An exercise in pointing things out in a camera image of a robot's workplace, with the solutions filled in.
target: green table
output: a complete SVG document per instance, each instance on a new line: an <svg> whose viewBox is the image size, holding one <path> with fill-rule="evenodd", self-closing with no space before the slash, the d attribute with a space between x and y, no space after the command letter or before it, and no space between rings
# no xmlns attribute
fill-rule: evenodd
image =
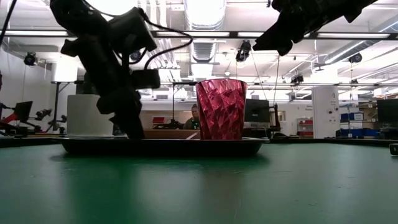
<svg viewBox="0 0 398 224"><path fill-rule="evenodd" d="M0 149L0 223L397 223L388 148L268 144L249 159Z"/></svg>

